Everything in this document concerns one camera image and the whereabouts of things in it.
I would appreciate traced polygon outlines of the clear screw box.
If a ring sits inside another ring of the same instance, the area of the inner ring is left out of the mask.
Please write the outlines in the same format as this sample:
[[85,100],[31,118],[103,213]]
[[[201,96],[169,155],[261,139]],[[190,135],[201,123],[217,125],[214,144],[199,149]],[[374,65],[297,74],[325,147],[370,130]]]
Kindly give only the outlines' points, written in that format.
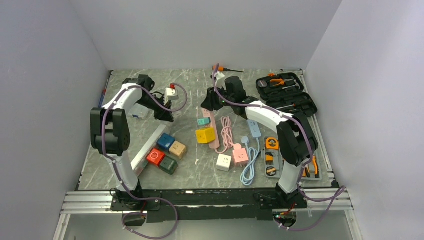
[[134,118],[134,119],[138,119],[138,120],[143,120],[146,117],[148,117],[149,113],[150,113],[150,109],[148,109],[145,106],[142,106],[138,103],[136,103],[131,110],[128,112],[127,116],[130,118]]

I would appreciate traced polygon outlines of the blue power strip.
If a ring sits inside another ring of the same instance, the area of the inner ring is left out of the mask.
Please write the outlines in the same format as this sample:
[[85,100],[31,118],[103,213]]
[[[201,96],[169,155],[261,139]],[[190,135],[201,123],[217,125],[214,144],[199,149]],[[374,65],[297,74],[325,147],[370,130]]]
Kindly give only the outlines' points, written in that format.
[[255,139],[259,139],[262,136],[262,133],[259,128],[259,124],[256,121],[250,120],[250,119],[248,119],[246,122],[250,130],[251,136]]

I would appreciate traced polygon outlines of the black tool case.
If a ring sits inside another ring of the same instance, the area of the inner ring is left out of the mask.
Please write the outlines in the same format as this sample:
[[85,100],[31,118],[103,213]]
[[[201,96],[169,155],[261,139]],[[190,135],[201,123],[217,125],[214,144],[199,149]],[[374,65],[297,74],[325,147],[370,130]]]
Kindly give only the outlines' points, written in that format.
[[261,99],[277,110],[290,114],[302,113],[306,117],[318,112],[315,102],[305,92],[305,86],[295,73],[270,73],[256,80],[256,89]]

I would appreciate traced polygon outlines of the yellow cube plug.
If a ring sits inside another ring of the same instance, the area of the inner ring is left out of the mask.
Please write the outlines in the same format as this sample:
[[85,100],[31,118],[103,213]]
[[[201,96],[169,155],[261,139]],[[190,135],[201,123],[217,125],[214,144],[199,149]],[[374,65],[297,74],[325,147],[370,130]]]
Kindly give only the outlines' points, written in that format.
[[196,140],[199,144],[209,144],[216,140],[213,127],[204,127],[195,131]]

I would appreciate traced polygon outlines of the pink cube plug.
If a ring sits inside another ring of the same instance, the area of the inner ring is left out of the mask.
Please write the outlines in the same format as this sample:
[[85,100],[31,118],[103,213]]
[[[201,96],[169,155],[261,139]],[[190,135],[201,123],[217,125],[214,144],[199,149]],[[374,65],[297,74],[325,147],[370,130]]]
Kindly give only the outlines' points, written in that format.
[[232,160],[235,167],[244,167],[249,162],[247,150],[245,148],[237,148],[232,151]]

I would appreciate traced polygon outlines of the white cube plug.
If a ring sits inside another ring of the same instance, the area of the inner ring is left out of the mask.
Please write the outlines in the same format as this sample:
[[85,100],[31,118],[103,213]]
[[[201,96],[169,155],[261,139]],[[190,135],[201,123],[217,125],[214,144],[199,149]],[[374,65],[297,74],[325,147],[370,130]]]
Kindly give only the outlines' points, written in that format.
[[216,169],[224,172],[228,172],[232,165],[232,157],[226,154],[219,154],[216,161]]

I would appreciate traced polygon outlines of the beige cube plug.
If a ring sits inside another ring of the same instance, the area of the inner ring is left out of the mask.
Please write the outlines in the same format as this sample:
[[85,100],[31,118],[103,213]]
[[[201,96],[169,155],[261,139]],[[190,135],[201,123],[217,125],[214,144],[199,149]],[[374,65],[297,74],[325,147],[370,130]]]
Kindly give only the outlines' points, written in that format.
[[176,140],[170,146],[169,152],[174,157],[176,157],[177,159],[181,160],[185,156],[185,154],[187,153],[187,146]]

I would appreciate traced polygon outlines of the grey tool tray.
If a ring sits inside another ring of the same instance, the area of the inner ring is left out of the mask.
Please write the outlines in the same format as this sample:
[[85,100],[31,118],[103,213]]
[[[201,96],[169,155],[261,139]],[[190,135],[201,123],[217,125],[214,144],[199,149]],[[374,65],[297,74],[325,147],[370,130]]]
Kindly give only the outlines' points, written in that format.
[[[268,178],[279,179],[283,173],[285,159],[281,155],[279,141],[276,137],[264,137],[261,157],[264,160],[265,175]],[[302,180],[319,181],[321,179],[319,164],[314,155],[312,162],[308,164],[302,174]]]

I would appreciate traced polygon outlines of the white power strip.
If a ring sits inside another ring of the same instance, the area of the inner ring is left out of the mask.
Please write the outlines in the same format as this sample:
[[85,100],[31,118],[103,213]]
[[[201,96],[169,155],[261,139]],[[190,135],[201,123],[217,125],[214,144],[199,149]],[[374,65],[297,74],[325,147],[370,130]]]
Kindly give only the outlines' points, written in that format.
[[162,134],[169,134],[170,128],[167,125],[161,124],[148,138],[144,146],[139,150],[137,155],[131,161],[131,167],[134,173],[139,177],[142,171],[148,165],[147,156],[153,148],[157,147],[157,141],[160,139]]

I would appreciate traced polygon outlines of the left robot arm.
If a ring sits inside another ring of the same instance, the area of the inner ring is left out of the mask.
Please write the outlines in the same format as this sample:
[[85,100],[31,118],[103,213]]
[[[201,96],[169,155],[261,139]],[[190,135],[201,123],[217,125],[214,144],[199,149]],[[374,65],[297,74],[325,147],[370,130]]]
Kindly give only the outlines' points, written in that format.
[[131,133],[127,113],[140,105],[152,110],[155,120],[174,122],[172,104],[166,102],[164,96],[154,96],[151,92],[154,87],[155,82],[148,75],[127,78],[108,103],[90,111],[91,146],[107,160],[117,182],[116,195],[123,197],[124,204],[131,210],[143,205],[144,196],[128,155]]

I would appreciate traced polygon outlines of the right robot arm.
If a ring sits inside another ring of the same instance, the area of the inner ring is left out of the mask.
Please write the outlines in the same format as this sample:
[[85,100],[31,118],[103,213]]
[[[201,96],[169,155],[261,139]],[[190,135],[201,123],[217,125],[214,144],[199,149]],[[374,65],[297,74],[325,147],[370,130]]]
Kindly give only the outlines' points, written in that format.
[[317,138],[308,118],[301,113],[291,114],[272,108],[261,100],[248,96],[239,77],[229,77],[224,87],[211,76],[212,87],[208,88],[201,107],[213,112],[231,107],[233,112],[246,120],[256,121],[277,135],[280,154],[284,159],[276,203],[287,208],[295,201],[300,190],[304,169],[312,161],[318,147]]

